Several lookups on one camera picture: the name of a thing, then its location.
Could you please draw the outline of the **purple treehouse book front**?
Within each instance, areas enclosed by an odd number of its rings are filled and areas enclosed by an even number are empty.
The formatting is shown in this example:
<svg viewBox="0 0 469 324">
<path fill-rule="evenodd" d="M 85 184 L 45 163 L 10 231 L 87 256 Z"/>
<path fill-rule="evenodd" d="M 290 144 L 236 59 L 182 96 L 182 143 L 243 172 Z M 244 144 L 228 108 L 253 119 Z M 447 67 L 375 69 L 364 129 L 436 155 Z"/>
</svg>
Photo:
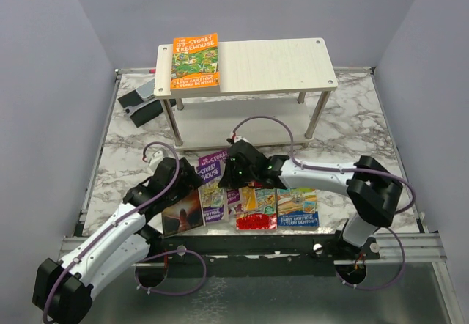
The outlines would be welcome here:
<svg viewBox="0 0 469 324">
<path fill-rule="evenodd" d="M 196 168 L 203 184 L 199 188 L 205 224 L 214 224 L 228 220 L 228 202 L 226 191 L 218 186 L 224 174 L 220 161 L 207 163 Z"/>
</svg>

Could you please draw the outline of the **purple treehouse book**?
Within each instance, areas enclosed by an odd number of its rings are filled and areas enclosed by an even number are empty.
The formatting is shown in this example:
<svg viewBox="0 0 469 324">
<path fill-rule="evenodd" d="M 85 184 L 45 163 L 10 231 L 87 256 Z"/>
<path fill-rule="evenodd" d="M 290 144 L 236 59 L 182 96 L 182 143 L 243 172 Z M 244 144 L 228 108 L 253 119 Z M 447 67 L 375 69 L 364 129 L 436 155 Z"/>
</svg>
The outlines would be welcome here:
<svg viewBox="0 0 469 324">
<path fill-rule="evenodd" d="M 221 150 L 218 152 L 211 153 L 206 156 L 199 158 L 199 165 L 204 166 L 215 161 L 220 161 L 221 165 L 224 166 L 224 162 L 227 157 L 227 150 Z M 228 206 L 236 207 L 241 203 L 241 196 L 238 190 L 227 190 L 226 191 Z"/>
<path fill-rule="evenodd" d="M 220 161 L 207 163 L 196 168 L 203 184 L 199 188 L 205 224 L 214 224 L 228 220 L 228 202 L 226 191 L 218 186 L 224 174 Z"/>
</svg>

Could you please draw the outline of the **red treehouse book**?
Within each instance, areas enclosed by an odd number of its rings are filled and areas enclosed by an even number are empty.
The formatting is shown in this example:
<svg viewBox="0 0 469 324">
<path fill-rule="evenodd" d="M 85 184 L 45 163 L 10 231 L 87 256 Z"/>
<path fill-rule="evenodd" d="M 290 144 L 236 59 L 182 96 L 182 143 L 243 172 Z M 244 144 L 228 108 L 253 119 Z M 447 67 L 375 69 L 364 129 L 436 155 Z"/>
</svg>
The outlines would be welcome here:
<svg viewBox="0 0 469 324">
<path fill-rule="evenodd" d="M 236 218 L 238 230 L 272 230 L 277 228 L 277 196 L 275 189 L 253 188 L 258 207 L 248 216 Z"/>
</svg>

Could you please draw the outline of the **orange 39-storey treehouse book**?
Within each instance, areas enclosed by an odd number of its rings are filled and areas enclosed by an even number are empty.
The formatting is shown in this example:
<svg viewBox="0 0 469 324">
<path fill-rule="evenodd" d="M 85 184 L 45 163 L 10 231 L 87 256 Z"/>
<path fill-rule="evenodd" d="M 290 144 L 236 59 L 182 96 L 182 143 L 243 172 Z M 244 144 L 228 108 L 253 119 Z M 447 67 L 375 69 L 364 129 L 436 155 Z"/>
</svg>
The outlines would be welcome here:
<svg viewBox="0 0 469 324">
<path fill-rule="evenodd" d="M 220 92 L 218 34 L 174 38 L 171 93 Z"/>
</svg>

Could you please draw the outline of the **roald dahl charlie book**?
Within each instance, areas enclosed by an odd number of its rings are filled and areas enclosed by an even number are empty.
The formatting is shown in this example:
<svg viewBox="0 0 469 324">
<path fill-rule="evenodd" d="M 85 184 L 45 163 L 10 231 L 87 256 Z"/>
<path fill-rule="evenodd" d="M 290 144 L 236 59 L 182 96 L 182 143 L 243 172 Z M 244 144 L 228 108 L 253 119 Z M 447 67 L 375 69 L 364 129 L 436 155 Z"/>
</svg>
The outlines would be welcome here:
<svg viewBox="0 0 469 324">
<path fill-rule="evenodd" d="M 229 218 L 241 218 L 256 211 L 258 204 L 253 188 L 244 187 L 227 192 Z"/>
</svg>

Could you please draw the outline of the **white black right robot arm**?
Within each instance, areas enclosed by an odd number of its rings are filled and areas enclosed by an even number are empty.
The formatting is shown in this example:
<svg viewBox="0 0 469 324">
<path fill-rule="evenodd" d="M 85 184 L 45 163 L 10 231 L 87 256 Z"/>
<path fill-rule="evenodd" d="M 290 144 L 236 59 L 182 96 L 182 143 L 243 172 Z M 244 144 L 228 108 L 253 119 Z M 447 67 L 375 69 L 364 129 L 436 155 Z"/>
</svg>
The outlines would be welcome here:
<svg viewBox="0 0 469 324">
<path fill-rule="evenodd" d="M 404 180 L 370 156 L 362 155 L 355 163 L 314 165 L 293 156 L 267 157 L 240 140 L 227 150 L 218 186 L 237 189 L 252 183 L 269 189 L 314 188 L 349 197 L 355 214 L 345 224 L 336 249 L 343 258 L 352 259 L 375 231 L 392 225 Z"/>
</svg>

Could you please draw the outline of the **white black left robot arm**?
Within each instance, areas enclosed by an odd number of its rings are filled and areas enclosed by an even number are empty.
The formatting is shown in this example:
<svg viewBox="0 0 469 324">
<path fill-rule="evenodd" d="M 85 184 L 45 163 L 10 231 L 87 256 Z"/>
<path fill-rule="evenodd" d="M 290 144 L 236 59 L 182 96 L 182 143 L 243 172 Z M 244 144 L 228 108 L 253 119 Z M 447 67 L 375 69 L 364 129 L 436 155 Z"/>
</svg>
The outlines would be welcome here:
<svg viewBox="0 0 469 324">
<path fill-rule="evenodd" d="M 151 177 L 126 193 L 98 231 L 62 258 L 44 260 L 32 295 L 43 322 L 81 322 L 97 295 L 132 264 L 167 258 L 162 234 L 148 223 L 202 183 L 186 158 L 164 158 Z"/>
</svg>

